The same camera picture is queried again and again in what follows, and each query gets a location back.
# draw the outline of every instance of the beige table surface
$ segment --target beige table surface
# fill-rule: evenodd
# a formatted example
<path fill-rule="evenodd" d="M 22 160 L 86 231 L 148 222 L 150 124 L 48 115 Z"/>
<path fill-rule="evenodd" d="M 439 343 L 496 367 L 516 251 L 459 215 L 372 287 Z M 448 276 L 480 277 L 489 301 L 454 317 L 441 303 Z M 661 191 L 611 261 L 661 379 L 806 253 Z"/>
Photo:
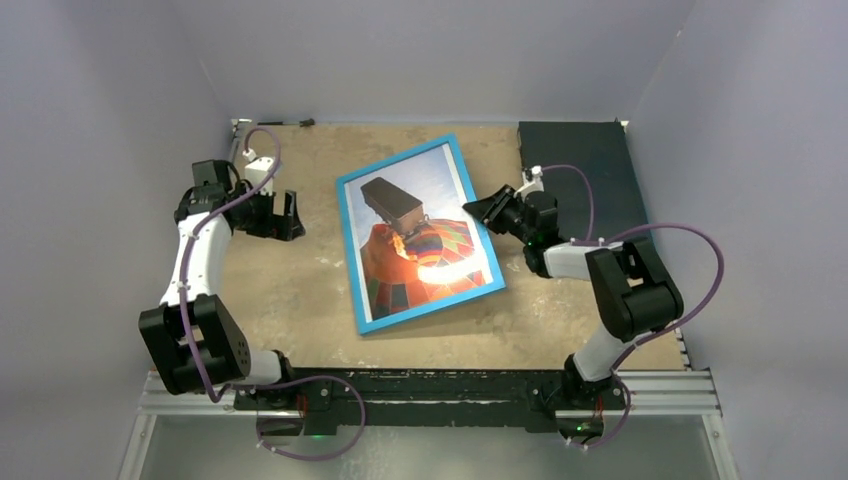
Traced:
<path fill-rule="evenodd" d="M 234 236 L 222 299 L 254 347 L 278 349 L 295 367 L 562 368 L 599 325 L 589 282 L 546 280 L 528 271 L 522 245 L 493 236 L 507 288 L 481 299 L 389 327 L 357 333 L 335 180 L 453 132 L 474 191 L 521 184 L 515 126 L 317 125 L 273 127 L 283 144 L 276 177 L 298 192 L 306 236 L 293 242 Z M 264 133 L 251 140 L 271 154 Z M 671 335 L 639 349 L 626 369 L 680 370 Z"/>

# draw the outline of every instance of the blue picture frame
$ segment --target blue picture frame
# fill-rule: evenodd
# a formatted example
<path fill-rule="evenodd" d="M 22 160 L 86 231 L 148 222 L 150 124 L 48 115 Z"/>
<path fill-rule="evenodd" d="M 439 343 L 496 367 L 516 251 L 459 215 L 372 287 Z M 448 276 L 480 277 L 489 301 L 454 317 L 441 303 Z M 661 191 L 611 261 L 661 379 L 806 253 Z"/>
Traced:
<path fill-rule="evenodd" d="M 482 252 L 485 253 L 485 261 L 483 261 L 482 255 L 478 259 L 479 264 L 482 265 L 483 263 L 485 263 L 485 268 L 488 269 L 478 270 L 484 272 L 483 275 L 485 276 L 485 280 L 483 281 L 485 283 L 482 285 L 474 286 L 469 290 L 454 293 L 445 298 L 439 298 L 436 300 L 432 300 L 429 303 L 408 307 L 406 310 L 399 311 L 396 313 L 390 313 L 380 318 L 373 318 L 373 316 L 371 315 L 371 304 L 370 302 L 366 301 L 366 299 L 368 299 L 369 297 L 365 284 L 365 268 L 363 267 L 361 259 L 359 257 L 360 249 L 363 248 L 361 240 L 363 237 L 361 235 L 357 236 L 357 229 L 355 225 L 355 217 L 359 215 L 359 210 L 353 210 L 354 207 L 361 208 L 359 207 L 361 205 L 361 199 L 359 197 L 361 197 L 363 194 L 361 193 L 361 190 L 360 193 L 356 194 L 355 184 L 362 183 L 369 177 L 373 178 L 375 175 L 371 174 L 374 174 L 378 171 L 383 171 L 387 173 L 391 171 L 400 172 L 397 167 L 398 164 L 410 161 L 411 159 L 420 159 L 425 157 L 430 158 L 439 154 L 438 152 L 442 152 L 441 155 L 444 155 L 445 157 L 445 161 L 447 162 L 448 168 L 450 169 L 452 175 L 451 178 L 453 180 L 453 188 L 455 188 L 456 194 L 460 197 L 461 200 L 459 202 L 460 204 L 455 206 L 456 209 L 452 210 L 453 212 L 455 212 L 452 215 L 454 218 L 457 218 L 462 215 L 461 221 L 467 224 L 469 229 L 469 236 L 475 241 L 479 240 L 479 247 L 482 249 Z M 393 170 L 387 169 L 387 167 L 392 166 L 396 167 Z M 443 310 L 445 308 L 449 308 L 451 306 L 502 290 L 506 287 L 506 284 L 503 279 L 503 274 L 501 273 L 500 266 L 498 265 L 497 257 L 495 256 L 495 251 L 492 246 L 492 241 L 489 237 L 488 231 L 485 227 L 477 223 L 470 215 L 468 215 L 461 209 L 461 203 L 474 201 L 477 199 L 477 197 L 474 195 L 474 190 L 471 186 L 471 180 L 468 176 L 468 170 L 465 166 L 465 160 L 463 159 L 462 153 L 459 150 L 459 143 L 457 142 L 456 135 L 452 133 L 445 135 L 443 137 L 429 141 L 423 145 L 419 145 L 411 150 L 407 150 L 405 152 L 394 155 L 381 162 L 377 162 L 363 169 L 339 177 L 338 180 L 336 180 L 336 190 L 339 200 L 339 210 L 341 212 L 342 233 L 345 242 L 345 259 L 347 262 L 348 273 L 350 277 L 354 314 L 356 317 L 357 328 L 360 334 L 364 335 L 386 327 L 390 327 L 392 325 L 408 322 L 422 315 Z M 369 228 L 376 228 L 376 224 L 371 225 Z"/>

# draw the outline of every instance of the gray wall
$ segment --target gray wall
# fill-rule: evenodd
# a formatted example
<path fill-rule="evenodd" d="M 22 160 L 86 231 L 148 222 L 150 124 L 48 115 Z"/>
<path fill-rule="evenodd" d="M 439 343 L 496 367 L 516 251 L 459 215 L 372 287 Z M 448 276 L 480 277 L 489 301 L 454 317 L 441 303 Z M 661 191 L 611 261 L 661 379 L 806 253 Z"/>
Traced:
<path fill-rule="evenodd" d="M 743 478 L 848 472 L 848 4 L 702 0 L 628 126 L 654 220 L 713 233 L 726 282 L 686 328 Z M 690 304 L 714 262 L 661 235 Z"/>
<path fill-rule="evenodd" d="M 0 477 L 114 478 L 190 162 L 226 151 L 170 4 L 0 7 Z"/>
<path fill-rule="evenodd" d="M 174 0 L 227 113 L 629 118 L 694 0 Z"/>

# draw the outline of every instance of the framed picture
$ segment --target framed picture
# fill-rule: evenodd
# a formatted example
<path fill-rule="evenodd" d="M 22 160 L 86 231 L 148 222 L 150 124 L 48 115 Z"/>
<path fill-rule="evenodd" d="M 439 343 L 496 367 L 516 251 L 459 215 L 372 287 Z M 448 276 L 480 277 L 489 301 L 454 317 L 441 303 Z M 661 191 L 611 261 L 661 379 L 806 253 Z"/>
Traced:
<path fill-rule="evenodd" d="M 366 334 L 504 288 L 451 134 L 338 179 L 356 323 Z"/>

